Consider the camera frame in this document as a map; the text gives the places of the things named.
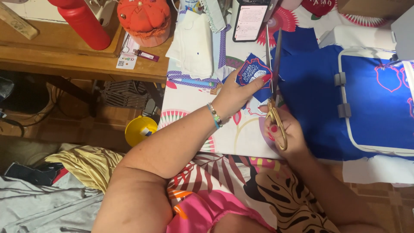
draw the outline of yellow bucket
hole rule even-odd
[[[155,133],[157,127],[153,119],[146,116],[139,116],[127,125],[125,139],[130,146],[134,147]]]

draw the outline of red fingernail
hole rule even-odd
[[[276,126],[276,125],[272,126],[270,130],[271,130],[273,133],[276,133],[276,132],[277,132],[277,126]]]
[[[269,139],[274,141],[274,137],[270,133],[267,133],[267,134],[269,135]]]
[[[263,80],[264,83],[267,83],[271,77],[272,77],[272,75],[268,74],[268,75],[263,76],[262,80]]]

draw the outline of metal basket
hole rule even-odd
[[[138,81],[107,81],[102,98],[106,106],[142,110],[147,104],[148,93],[143,84]]]

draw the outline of bracelet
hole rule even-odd
[[[216,111],[213,108],[213,105],[211,105],[211,102],[207,104],[208,109],[210,110],[211,115],[214,118],[214,123],[216,124],[217,129],[223,127],[223,123],[220,120],[220,116],[217,115]]]

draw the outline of scissor blade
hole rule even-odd
[[[269,27],[266,23],[266,65],[272,69],[272,66],[270,65],[270,43],[269,43]]]
[[[279,29],[279,36],[277,38],[276,53],[274,54],[273,61],[273,77],[272,77],[272,92],[273,99],[276,99],[277,82],[279,81],[279,66],[280,66],[280,53],[282,50],[282,28]]]

